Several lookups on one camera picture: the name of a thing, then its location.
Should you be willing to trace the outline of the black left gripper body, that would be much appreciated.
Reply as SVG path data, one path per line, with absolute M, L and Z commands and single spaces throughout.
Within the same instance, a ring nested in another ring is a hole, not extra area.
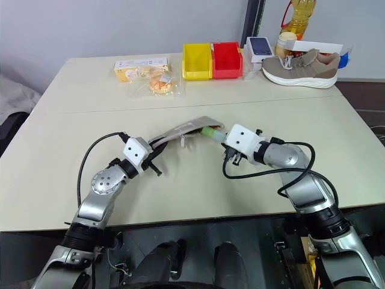
M 142 162 L 141 168 L 143 170 L 152 169 L 157 176 L 161 176 L 162 172 L 153 164 L 153 159 L 160 154 L 160 151 L 154 151 Z

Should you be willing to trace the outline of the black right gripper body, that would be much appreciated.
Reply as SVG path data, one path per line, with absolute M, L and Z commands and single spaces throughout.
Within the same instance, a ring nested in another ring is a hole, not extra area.
M 234 166 L 239 166 L 239 163 L 241 162 L 241 153 L 230 146 L 224 152 L 223 166 L 226 166 L 229 161 Z

